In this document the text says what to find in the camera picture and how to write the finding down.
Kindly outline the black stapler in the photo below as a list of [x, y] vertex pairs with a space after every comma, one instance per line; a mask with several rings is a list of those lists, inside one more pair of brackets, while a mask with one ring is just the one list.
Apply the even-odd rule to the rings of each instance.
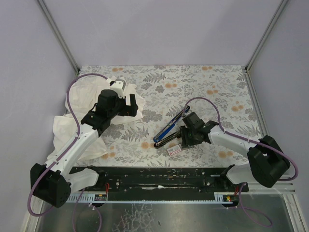
[[163, 138], [161, 141], [154, 143], [154, 148], [160, 148], [164, 145], [166, 145], [167, 143], [169, 143], [170, 141], [176, 139], [176, 138], [181, 138], [181, 132], [177, 131], [171, 135], [169, 135], [166, 138]]

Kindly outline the blue stapler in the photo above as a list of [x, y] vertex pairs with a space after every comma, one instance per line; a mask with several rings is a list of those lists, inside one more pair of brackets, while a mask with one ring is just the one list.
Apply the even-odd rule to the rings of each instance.
[[180, 120], [183, 115], [183, 110], [181, 110], [154, 138], [154, 143], [161, 141], [163, 138], [167, 137], [167, 134], [174, 128], [176, 123]]

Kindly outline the red white staple box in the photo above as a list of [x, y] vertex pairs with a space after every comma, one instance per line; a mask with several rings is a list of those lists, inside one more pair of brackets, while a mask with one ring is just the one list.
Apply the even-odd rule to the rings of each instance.
[[170, 156], [175, 155], [182, 151], [182, 147], [180, 145], [175, 145], [167, 149], [167, 152]]

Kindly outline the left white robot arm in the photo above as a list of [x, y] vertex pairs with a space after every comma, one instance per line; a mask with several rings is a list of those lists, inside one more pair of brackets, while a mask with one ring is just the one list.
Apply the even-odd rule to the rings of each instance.
[[129, 95], [130, 104], [127, 104], [126, 97], [120, 97], [119, 93], [116, 89], [102, 90], [97, 103], [77, 124], [77, 132], [60, 151], [43, 165], [33, 165], [30, 170], [30, 197], [35, 196], [59, 208], [72, 193], [97, 183], [99, 172], [94, 168], [73, 174], [70, 171], [87, 148], [110, 126], [114, 117], [136, 116], [138, 105], [135, 94]]

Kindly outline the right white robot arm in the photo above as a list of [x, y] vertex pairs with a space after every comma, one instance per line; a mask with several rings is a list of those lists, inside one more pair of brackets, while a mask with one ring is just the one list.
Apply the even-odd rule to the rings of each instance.
[[291, 166], [270, 136], [254, 142], [238, 133], [224, 131], [215, 121], [205, 123], [194, 112], [184, 117], [183, 122], [184, 125], [180, 126], [182, 148], [208, 143], [223, 146], [248, 159], [248, 164], [230, 165], [223, 172], [233, 184], [257, 181], [271, 188]]

